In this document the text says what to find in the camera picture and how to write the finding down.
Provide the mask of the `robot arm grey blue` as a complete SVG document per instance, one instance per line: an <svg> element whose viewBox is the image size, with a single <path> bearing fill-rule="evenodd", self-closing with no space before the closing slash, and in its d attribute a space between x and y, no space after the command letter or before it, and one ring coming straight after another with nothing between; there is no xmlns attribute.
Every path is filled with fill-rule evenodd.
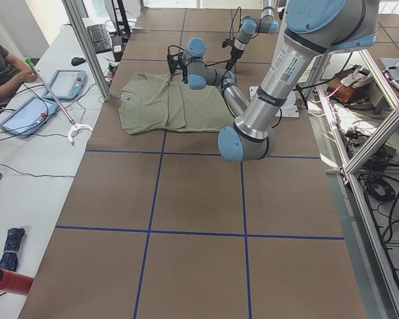
<svg viewBox="0 0 399 319"><path fill-rule="evenodd" d="M241 18L239 32L236 37L228 40L231 47L230 59L225 68L231 70L236 62L242 57L247 45L254 35L275 34L279 28L279 22L275 19L276 9L273 1L263 1L261 17L255 19L249 15Z"/></svg>
<svg viewBox="0 0 399 319"><path fill-rule="evenodd" d="M377 34L378 1L290 1L285 8L284 40L254 97L247 100L230 70L207 67L205 42L192 38L182 55L186 82L193 90L216 86L234 116L217 143L227 161L260 160L275 148L270 126L311 61L331 52L371 47Z"/></svg>

